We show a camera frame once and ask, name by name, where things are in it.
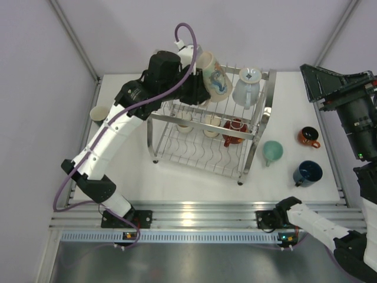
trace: mug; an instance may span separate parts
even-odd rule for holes
[[[283,146],[274,140],[266,141],[263,146],[263,156],[267,160],[266,166],[269,167],[271,162],[282,158]]]
[[[186,120],[186,121],[191,121],[192,118],[193,118],[191,113],[188,112],[188,111],[178,111],[176,117],[179,118],[179,119]],[[180,133],[188,134],[189,132],[191,132],[193,130],[193,128],[189,127],[189,126],[184,126],[184,125],[177,125],[177,130]]]
[[[314,161],[304,161],[293,173],[296,187],[309,187],[322,178],[322,168]]]
[[[243,123],[242,119],[235,118],[232,121],[227,121],[224,125],[224,128],[226,129],[232,129],[234,131],[242,131],[244,133],[248,133],[249,130],[247,129],[247,124]],[[239,144],[243,142],[244,139],[241,139],[239,137],[231,137],[227,136],[226,134],[223,135],[225,142],[224,147],[229,147],[229,145],[232,144]]]
[[[90,110],[89,116],[95,124],[101,127],[109,112],[110,111],[106,106],[95,106]]]
[[[240,70],[239,77],[233,91],[233,100],[248,110],[258,100],[262,72],[258,68],[244,68]]]
[[[204,119],[204,122],[208,125],[218,127],[221,123],[221,118],[219,116],[216,116],[216,115],[215,116],[207,115],[206,118]],[[215,131],[203,130],[203,133],[207,137],[211,137],[211,138],[217,137],[219,135],[219,133],[216,133]]]
[[[317,141],[318,137],[319,133],[313,127],[305,127],[297,135],[299,142],[305,146],[312,146],[315,149],[320,148],[320,143]]]
[[[196,67],[203,70],[204,86],[211,95],[211,102],[225,100],[232,93],[232,82],[211,52],[204,51],[196,61]]]

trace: dish rack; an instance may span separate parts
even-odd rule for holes
[[[222,66],[230,74],[233,86],[237,83],[237,67]],[[250,171],[259,140],[267,126],[272,109],[275,90],[276,70],[262,73],[261,91],[258,101],[249,110],[237,105],[230,95],[226,100],[210,103],[207,107],[189,106],[178,100],[164,102],[159,111],[153,112],[147,120],[147,146],[153,162],[169,160],[187,166],[208,170],[223,176],[237,179],[242,185]],[[190,112],[191,121],[177,118],[178,111]],[[206,124],[207,115],[221,118],[220,126]],[[241,118],[247,124],[248,133],[223,128],[227,121]],[[153,120],[166,122],[156,149],[153,147]],[[177,124],[192,127],[188,134],[180,133]],[[215,131],[219,135],[209,138],[203,130]],[[224,147],[227,136],[244,139],[240,144]]]

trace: rack shelf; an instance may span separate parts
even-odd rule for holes
[[[230,74],[232,84],[238,80],[241,69],[223,66]],[[238,184],[244,183],[248,174],[256,147],[268,123],[273,93],[275,90],[276,71],[263,73],[259,99],[249,110],[237,105],[232,96],[218,103],[210,103],[206,108],[188,106],[178,100],[165,102],[159,111],[152,113],[148,119],[147,140],[148,149],[156,162],[169,160],[199,169],[208,170],[220,175],[238,179]],[[177,118],[178,111],[189,112],[191,121]],[[206,116],[221,118],[220,126],[208,125],[204,122]],[[242,133],[224,128],[227,121],[241,118],[247,124],[248,132]],[[166,125],[161,134],[156,150],[153,148],[153,119],[165,121]],[[192,127],[188,134],[180,133],[177,124]],[[209,138],[203,130],[215,131],[219,135]],[[240,144],[224,147],[223,134],[244,139]]]

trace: metal floor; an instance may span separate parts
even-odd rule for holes
[[[141,243],[125,252],[106,246],[71,269],[62,266],[60,255],[70,264],[96,245],[61,242],[51,282],[358,282],[340,271],[310,236],[293,252],[247,244]]]

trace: white table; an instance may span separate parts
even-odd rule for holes
[[[110,107],[122,85],[139,77],[139,74],[105,75],[97,105]],[[163,126],[164,123],[154,121],[155,131],[162,131]],[[295,196],[304,202],[336,203],[339,201],[338,189],[321,134],[320,149],[302,146],[296,141],[297,133],[304,126],[320,131],[313,104],[307,101],[302,76],[300,72],[279,72],[272,115],[243,186],[238,186],[234,179],[177,163],[152,163],[147,150],[145,123],[124,143],[110,162],[106,175],[130,201],[278,202]],[[92,123],[89,139],[97,129],[98,126]],[[277,140],[284,147],[283,157],[268,168],[262,156],[262,147],[267,140]],[[295,187],[292,173],[304,160],[320,164],[323,177],[311,187]],[[77,189],[74,199],[88,198]]]

